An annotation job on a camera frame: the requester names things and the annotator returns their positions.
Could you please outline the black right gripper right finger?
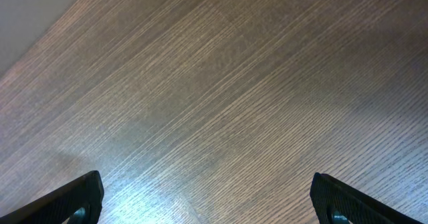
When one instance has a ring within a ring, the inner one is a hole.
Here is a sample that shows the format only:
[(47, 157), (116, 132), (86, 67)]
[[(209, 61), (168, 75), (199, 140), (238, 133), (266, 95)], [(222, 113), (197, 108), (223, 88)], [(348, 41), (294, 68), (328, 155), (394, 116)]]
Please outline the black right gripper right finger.
[(322, 224), (421, 224), (324, 173), (314, 174), (310, 198)]

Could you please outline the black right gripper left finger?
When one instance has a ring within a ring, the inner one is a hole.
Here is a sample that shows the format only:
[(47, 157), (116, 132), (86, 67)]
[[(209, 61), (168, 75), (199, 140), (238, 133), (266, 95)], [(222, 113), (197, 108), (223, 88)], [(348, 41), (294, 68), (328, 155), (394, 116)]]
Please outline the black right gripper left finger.
[(2, 223), (97, 224), (104, 198), (98, 171), (90, 171), (45, 196), (1, 217)]

